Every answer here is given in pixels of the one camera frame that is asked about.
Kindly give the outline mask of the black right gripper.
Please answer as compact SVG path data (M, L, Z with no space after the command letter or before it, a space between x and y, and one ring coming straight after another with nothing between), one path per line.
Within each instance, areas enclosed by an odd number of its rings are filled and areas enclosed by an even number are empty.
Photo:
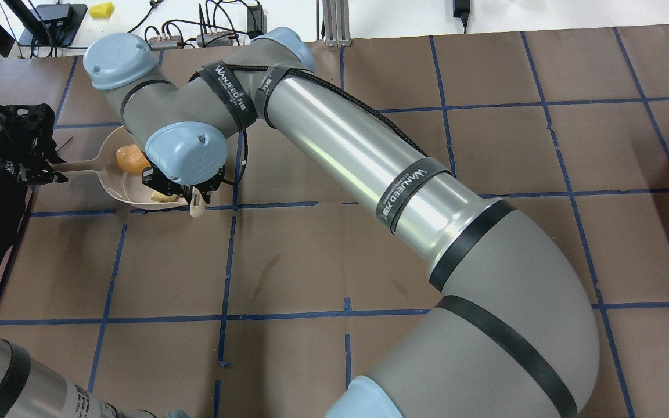
M201 194L201 198L205 204L211 203L211 197L218 188L221 182L225 179L225 166L223 165L215 175L206 182L197 183L196 185L181 185L178 181L171 180L164 175L156 166L146 167L143 169L141 175L141 182L146 187L152 190L170 196L175 194L179 197L186 198L188 204L193 198L193 190L196 189Z

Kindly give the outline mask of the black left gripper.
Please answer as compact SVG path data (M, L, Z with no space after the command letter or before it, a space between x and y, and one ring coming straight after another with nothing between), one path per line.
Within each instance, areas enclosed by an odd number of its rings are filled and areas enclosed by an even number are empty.
M69 180L54 170L64 163L53 140L55 113L46 103L0 105L0 160L15 165L20 183L46 185Z

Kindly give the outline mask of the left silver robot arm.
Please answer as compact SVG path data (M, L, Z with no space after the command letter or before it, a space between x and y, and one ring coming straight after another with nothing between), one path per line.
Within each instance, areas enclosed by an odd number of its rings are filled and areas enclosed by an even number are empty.
M0 106L0 158L24 169L24 179L63 183L52 139L53 111L45 105ZM127 413L32 359L0 338L0 417L126 417Z

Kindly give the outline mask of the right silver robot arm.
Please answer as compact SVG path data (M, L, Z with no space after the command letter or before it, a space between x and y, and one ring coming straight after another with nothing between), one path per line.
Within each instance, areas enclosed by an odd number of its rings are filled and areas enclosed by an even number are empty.
M199 187L231 135L259 117L430 265L438 304L329 417L576 417L598 377L586 291L552 239L503 199L484 199L380 114L315 76L287 27L176 85L138 35L94 42L83 67L146 158Z

